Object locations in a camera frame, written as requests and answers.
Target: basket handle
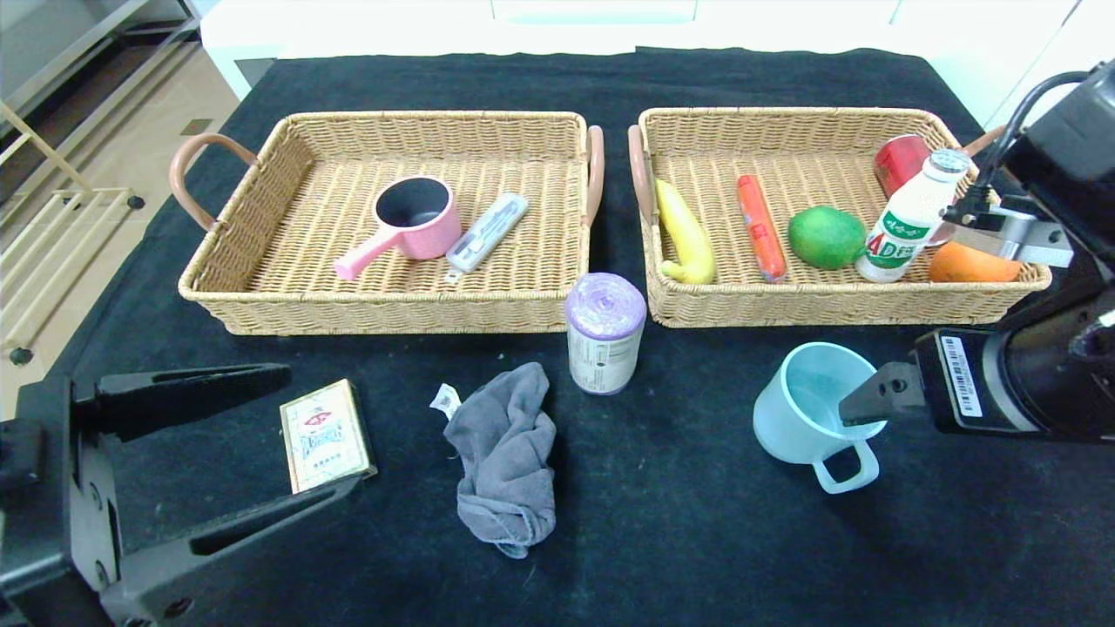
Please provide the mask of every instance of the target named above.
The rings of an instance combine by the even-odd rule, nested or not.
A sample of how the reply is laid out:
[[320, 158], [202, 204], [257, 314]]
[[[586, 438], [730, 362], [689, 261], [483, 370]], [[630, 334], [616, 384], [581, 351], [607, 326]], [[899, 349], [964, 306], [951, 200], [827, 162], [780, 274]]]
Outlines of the basket handle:
[[971, 144], [968, 144], [963, 148], [960, 148], [960, 152], [964, 153], [968, 156], [976, 156], [977, 154], [980, 153], [980, 151], [986, 148], [988, 144], [998, 139], [999, 135], [1002, 135], [1005, 128], [1006, 126], [997, 126], [988, 131], [987, 133], [977, 137], [976, 141], [973, 141]]
[[589, 208], [584, 223], [592, 225], [600, 211], [600, 199], [604, 194], [604, 131], [599, 126], [589, 127]]
[[631, 182], [639, 200], [639, 213], [647, 224], [655, 223], [655, 187], [647, 167], [647, 153], [642, 148], [642, 132], [638, 125], [628, 128], [628, 156], [631, 160]]
[[221, 144], [222, 146], [232, 151], [236, 156], [239, 156], [248, 165], [255, 165], [259, 160], [251, 151], [241, 146], [231, 137], [221, 135], [220, 133], [202, 133], [201, 135], [194, 135], [193, 137], [186, 139], [182, 146], [174, 153], [174, 157], [171, 158], [171, 192], [174, 197], [178, 200], [178, 204], [182, 209], [186, 210], [186, 213], [194, 219], [194, 222], [205, 229], [206, 231], [212, 231], [213, 225], [216, 223], [213, 216], [205, 212], [204, 209], [197, 204], [194, 196], [190, 195], [186, 191], [186, 168], [190, 167], [190, 162], [194, 160], [197, 151], [201, 151], [209, 144]]

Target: toy banana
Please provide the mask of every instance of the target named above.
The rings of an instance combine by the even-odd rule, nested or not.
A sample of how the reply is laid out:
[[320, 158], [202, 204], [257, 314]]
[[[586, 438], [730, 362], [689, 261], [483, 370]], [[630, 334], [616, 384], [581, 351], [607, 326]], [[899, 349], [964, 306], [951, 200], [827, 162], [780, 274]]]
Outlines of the toy banana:
[[716, 278], [716, 261], [712, 259], [712, 243], [708, 233], [686, 206], [677, 187], [656, 179], [655, 191], [662, 224], [670, 233], [673, 247], [678, 249], [678, 258], [681, 259], [680, 264], [663, 261], [659, 269], [667, 277], [682, 283], [711, 283]]

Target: toy orange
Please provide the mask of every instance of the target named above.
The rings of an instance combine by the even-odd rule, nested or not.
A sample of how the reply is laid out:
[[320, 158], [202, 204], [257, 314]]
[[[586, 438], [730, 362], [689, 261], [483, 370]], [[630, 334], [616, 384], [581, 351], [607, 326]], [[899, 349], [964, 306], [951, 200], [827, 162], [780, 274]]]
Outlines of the toy orange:
[[1017, 261], [988, 254], [957, 242], [941, 247], [929, 264], [929, 280], [937, 282], [1014, 281], [1022, 270]]

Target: toy sausage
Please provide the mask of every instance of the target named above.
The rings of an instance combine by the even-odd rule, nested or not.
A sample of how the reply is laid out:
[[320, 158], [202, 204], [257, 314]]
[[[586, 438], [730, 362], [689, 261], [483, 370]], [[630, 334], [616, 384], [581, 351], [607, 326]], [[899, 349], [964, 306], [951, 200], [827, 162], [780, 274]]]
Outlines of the toy sausage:
[[739, 195], [739, 209], [747, 222], [747, 232], [752, 235], [752, 248], [759, 264], [759, 272], [767, 282], [775, 283], [786, 278], [786, 257], [782, 253], [778, 232], [770, 220], [770, 211], [763, 200], [763, 189], [759, 180], [745, 174], [736, 182]]

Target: purple roll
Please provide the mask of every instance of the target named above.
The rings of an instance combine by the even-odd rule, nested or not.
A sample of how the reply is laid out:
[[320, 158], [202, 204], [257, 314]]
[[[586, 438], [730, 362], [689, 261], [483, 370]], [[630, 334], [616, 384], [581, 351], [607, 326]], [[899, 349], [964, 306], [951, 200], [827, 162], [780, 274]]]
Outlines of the purple roll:
[[589, 394], [617, 394], [634, 374], [647, 321], [642, 293], [618, 274], [581, 277], [565, 299], [569, 372]]

